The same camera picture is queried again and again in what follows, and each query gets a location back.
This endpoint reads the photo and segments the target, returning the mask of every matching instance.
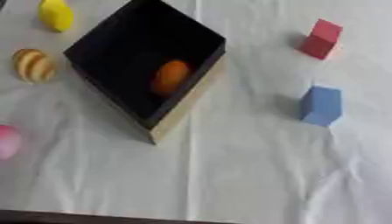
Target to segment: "striped egg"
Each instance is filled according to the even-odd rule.
[[[22,49],[13,56],[20,78],[26,82],[46,82],[55,74],[55,65],[49,57],[36,49]]]

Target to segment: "blue block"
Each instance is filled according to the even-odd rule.
[[[301,120],[328,127],[342,115],[341,91],[312,87],[301,101]]]

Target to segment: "orange egg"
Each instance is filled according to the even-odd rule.
[[[161,66],[152,82],[151,89],[161,96],[170,96],[189,75],[188,65],[181,60],[172,60]]]

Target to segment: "red cube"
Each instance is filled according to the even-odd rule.
[[[338,42],[343,27],[319,19],[311,35],[303,43],[300,50],[315,58],[324,60]]]

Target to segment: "pink egg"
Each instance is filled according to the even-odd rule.
[[[19,132],[5,125],[0,125],[0,159],[13,157],[22,147],[22,137]]]

